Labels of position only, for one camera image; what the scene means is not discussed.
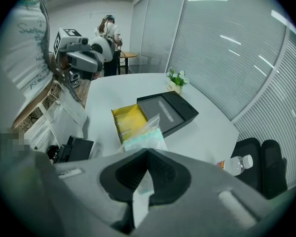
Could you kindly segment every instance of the chair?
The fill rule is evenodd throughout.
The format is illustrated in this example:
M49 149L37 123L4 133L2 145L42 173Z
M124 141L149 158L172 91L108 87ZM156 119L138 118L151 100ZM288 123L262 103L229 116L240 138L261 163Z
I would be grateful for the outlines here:
M262 192L272 199L287 190L286 165L282 158L280 145L275 140L266 140L261 146Z
M246 155L252 156L254 164L252 168L238 175L238 179L267 199L272 199L287 190L287 160L282 158L280 145L276 141L266 140L262 146L256 138L237 142L231 157Z

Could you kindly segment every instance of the water bottle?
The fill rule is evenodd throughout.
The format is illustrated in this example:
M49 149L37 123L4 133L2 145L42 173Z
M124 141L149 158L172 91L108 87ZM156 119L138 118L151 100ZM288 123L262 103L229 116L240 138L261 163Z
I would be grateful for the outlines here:
M253 159L251 155L244 157L236 156L220 161L216 165L226 170L229 174L237 176L245 171L245 169L251 168L253 166Z

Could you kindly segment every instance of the person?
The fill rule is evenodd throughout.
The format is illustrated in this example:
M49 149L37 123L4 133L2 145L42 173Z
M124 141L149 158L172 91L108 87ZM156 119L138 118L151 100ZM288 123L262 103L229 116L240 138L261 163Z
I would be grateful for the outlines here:
M115 24L115 18L112 15L107 15L103 18L101 24L94 31L95 36L103 36L114 44L114 55L110 62L104 63L104 76L116 76L117 63L119 59L118 46L121 45L119 40L119 28Z
M23 134L25 143L38 152L66 144L70 135L83 138L87 119L75 91L65 85L55 57L49 53L46 3L19 0L0 29L0 69L25 97L10 128Z

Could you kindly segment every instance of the glass wall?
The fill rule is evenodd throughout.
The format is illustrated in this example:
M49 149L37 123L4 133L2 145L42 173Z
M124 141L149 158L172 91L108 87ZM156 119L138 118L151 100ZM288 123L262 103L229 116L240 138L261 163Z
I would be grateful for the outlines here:
M137 57L129 60L129 68L133 73L139 71L140 51L142 48L145 14L148 0L140 0L134 5L132 27L130 35L130 51L138 54Z
M238 140L276 140L287 159L286 181L296 183L296 34L290 31L286 51L270 86L235 123Z
M183 0L149 0L140 73L163 73L170 54Z
M233 119L274 68L285 25L275 0L186 0L169 67Z

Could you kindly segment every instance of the round table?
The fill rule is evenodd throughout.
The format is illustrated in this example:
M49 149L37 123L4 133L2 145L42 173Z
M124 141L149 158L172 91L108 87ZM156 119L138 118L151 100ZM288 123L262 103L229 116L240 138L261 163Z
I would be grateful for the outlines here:
M128 74L103 77L91 82L85 110L84 138L101 145L91 158L116 154L121 146L111 110L134 105L139 97L167 92L169 79L164 73ZM165 138L169 151L187 157L216 163L230 158L238 130L205 95L191 84L183 87L181 96L199 115L189 124Z
M128 74L128 58L134 58L137 56L138 54L136 53L122 51L118 59L118 74L120 75L120 59L123 59L123 58L125 59L125 74Z

